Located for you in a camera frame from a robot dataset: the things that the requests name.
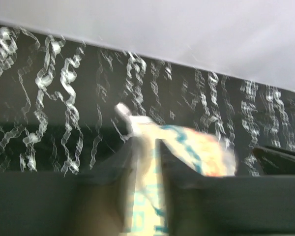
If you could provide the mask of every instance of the white surface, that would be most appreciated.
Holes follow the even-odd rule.
[[[0,22],[295,91],[295,0],[0,0]]]

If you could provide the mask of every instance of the white wall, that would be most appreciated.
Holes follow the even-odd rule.
[[[295,0],[0,0],[0,22],[295,91]]]

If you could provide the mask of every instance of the black object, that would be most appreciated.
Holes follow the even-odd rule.
[[[132,139],[106,161],[83,174],[0,173],[0,236],[59,236],[65,233],[87,186],[117,185],[116,207],[122,218],[124,186]]]
[[[204,177],[159,145],[170,235],[295,234],[295,176]]]
[[[266,175],[295,175],[295,152],[278,147],[255,147],[253,154]]]

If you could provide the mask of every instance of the white tip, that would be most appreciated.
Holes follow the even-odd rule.
[[[130,109],[123,103],[118,103],[115,106],[115,110],[123,119],[129,119],[129,117],[132,115]]]

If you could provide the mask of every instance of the white fabric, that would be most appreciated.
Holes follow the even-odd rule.
[[[295,0],[0,0],[0,22],[295,91]]]

